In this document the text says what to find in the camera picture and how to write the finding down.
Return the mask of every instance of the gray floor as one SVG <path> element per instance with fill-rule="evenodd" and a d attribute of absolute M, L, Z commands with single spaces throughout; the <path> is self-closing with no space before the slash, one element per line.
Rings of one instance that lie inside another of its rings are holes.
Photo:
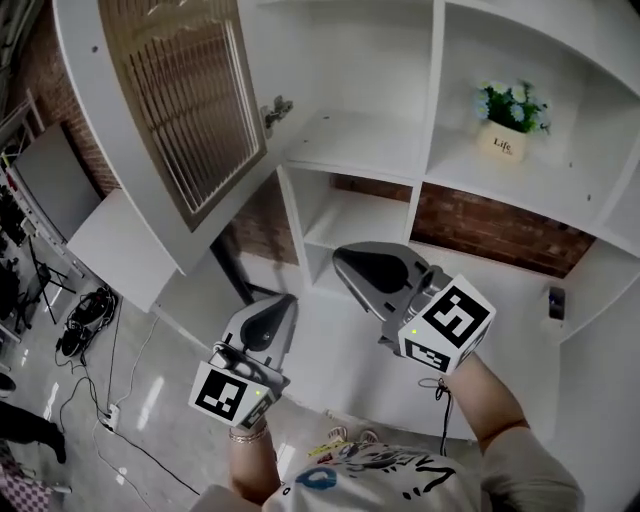
<path fill-rule="evenodd" d="M 84 293 L 95 289 L 89 283 L 79 286 Z M 66 318 L 76 303 L 77 297 L 65 293 L 58 299 L 55 309 Z M 126 395 L 133 363 L 154 320 L 154 315 L 144 314 L 124 302 L 113 359 L 110 403 Z M 22 344 L 6 343 L 0 356 L 12 367 L 11 377 L 18 386 L 8 401 L 38 415 L 50 409 L 51 420 L 58 425 L 61 404 L 71 396 L 78 379 L 84 375 L 82 368 L 72 375 L 69 366 L 59 368 L 54 362 L 62 323 L 53 325 L 48 314 L 40 308 L 33 328 L 25 333 Z M 89 372 L 103 408 L 107 404 L 115 329 L 114 321 L 87 352 Z M 137 366 L 133 392 L 121 403 L 118 428 L 122 435 L 144 447 L 198 492 L 212 483 L 225 484 L 227 480 L 227 428 L 187 405 L 199 361 L 208 355 L 159 320 Z M 353 418 L 318 414 L 287 399 L 278 402 L 268 417 L 278 453 L 295 450 L 287 473 L 304 464 L 306 453 L 324 442 L 326 432 L 333 425 L 346 424 L 353 433 L 368 426 Z M 64 408 L 62 420 L 68 451 L 65 465 L 57 464 L 53 452 L 46 446 L 12 445 L 15 457 L 34 469 L 39 479 L 72 487 L 72 494 L 56 497 L 52 510 L 148 510 L 134 489 L 98 458 L 92 440 L 96 412 L 87 381 L 79 384 L 74 400 Z M 375 428 L 388 443 L 429 446 L 434 450 L 438 447 L 439 439 L 436 438 L 380 426 Z M 126 478 L 138 488 L 154 511 L 188 510 L 197 499 L 145 454 L 100 425 L 95 429 L 95 438 L 102 456 L 121 472 L 126 471 Z M 291 448 L 284 450 L 285 445 Z M 453 441 L 448 447 L 455 458 L 477 466 L 475 446 Z"/>

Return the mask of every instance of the cabinet hinge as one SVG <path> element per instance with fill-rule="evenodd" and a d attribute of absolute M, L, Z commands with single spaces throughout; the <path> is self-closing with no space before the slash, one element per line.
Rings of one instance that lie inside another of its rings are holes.
<path fill-rule="evenodd" d="M 273 135 L 273 125 L 279 123 L 293 109 L 293 101 L 285 101 L 282 96 L 278 96 L 273 100 L 273 108 L 262 107 L 260 109 L 260 117 L 264 123 L 264 133 L 267 139 Z"/>

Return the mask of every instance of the pink checkered cloth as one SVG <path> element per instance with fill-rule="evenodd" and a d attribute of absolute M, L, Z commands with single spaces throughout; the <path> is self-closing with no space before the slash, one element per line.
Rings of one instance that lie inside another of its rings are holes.
<path fill-rule="evenodd" d="M 6 441 L 0 440 L 0 492 L 17 512 L 47 512 L 53 490 L 25 476 Z"/>

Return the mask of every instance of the white flower pot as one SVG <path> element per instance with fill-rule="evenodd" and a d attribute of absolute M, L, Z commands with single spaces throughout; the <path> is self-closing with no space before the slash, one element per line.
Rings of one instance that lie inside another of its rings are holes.
<path fill-rule="evenodd" d="M 487 155 L 509 162 L 522 162 L 527 147 L 527 134 L 487 121 L 478 132 L 477 143 Z"/>

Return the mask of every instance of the potted plant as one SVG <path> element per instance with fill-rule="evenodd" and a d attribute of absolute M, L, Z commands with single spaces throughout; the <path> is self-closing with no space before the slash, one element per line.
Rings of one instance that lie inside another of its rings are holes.
<path fill-rule="evenodd" d="M 512 87 L 495 80 L 482 82 L 474 95 L 474 109 L 483 121 L 478 146 L 505 160 L 522 161 L 527 133 L 549 133 L 549 105 L 538 100 L 525 81 Z"/>

